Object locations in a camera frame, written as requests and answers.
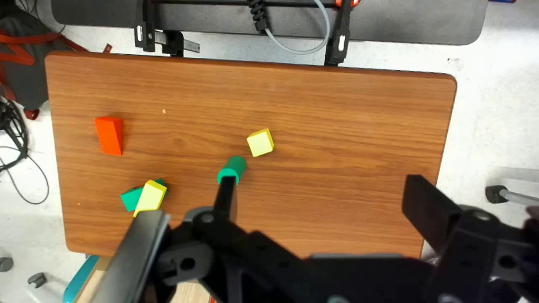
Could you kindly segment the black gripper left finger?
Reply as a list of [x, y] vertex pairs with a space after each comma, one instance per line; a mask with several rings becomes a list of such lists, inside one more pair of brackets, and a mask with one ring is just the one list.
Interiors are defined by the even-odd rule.
[[236, 178], [224, 176], [219, 183], [219, 190], [214, 202], [214, 212], [219, 217], [229, 218], [231, 222], [236, 220], [238, 215], [238, 203], [236, 203]]

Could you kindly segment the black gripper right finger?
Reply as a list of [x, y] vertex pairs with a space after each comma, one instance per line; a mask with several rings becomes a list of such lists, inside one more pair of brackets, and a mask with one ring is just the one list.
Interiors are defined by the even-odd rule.
[[403, 213], [442, 259], [455, 257], [454, 227], [464, 210], [423, 175], [408, 175]]

